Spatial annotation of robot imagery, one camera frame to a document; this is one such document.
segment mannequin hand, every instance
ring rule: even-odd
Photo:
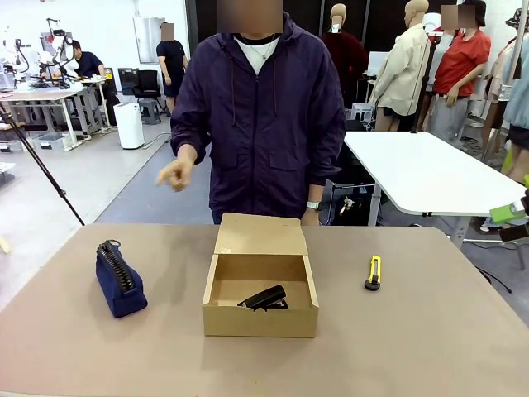
[[[191,184],[193,162],[190,159],[176,159],[158,174],[157,185],[168,184],[175,192],[182,192]]]
[[[301,226],[320,226],[320,213],[315,209],[307,208],[301,218]]]
[[[457,97],[459,96],[459,94],[460,89],[457,87],[452,87],[452,89],[446,95],[446,106],[448,106],[449,108],[454,106],[457,102]]]

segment concrete floor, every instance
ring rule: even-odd
[[[169,120],[144,126],[145,140],[169,132]],[[116,132],[94,138],[71,152],[39,151],[51,174],[85,223],[93,222],[165,142],[124,151]],[[16,163],[15,178],[0,184],[0,236],[12,252],[0,253],[0,310],[80,228],[69,208],[28,153],[0,154]]]
[[[193,172],[193,184],[182,193],[175,193],[168,186],[155,186],[158,172],[174,155],[169,145],[163,145],[132,181],[118,194],[116,199],[101,214],[96,222],[142,222],[142,223],[203,223],[211,224],[212,217],[208,209],[209,158]],[[329,200],[329,189],[326,200]],[[326,210],[322,213],[326,219]],[[382,207],[385,226],[408,226],[420,223],[423,226],[438,227],[449,232],[450,227],[439,218],[421,218],[400,213],[391,203]],[[452,224],[451,218],[444,221]],[[484,238],[475,230],[470,230],[468,238]],[[463,253],[467,258],[490,273],[496,275],[513,289],[512,295],[493,281],[494,288],[509,302],[527,325],[529,325],[529,270],[521,271],[515,251],[498,248],[483,249],[476,245],[465,244]],[[529,248],[524,247],[525,255]]]

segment blue pencil case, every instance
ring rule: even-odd
[[[123,259],[120,245],[115,240],[99,244],[96,259],[96,276],[115,318],[139,312],[147,306],[143,280]]]

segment white air purifier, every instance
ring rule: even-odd
[[[140,105],[137,103],[120,103],[114,106],[119,142],[123,149],[137,149],[145,144]]]

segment black stapler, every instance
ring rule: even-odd
[[[242,308],[253,309],[288,309],[287,302],[284,300],[287,297],[287,293],[284,292],[282,285],[276,285],[275,287],[268,288],[264,291],[250,296],[248,299],[243,300],[237,306]]]

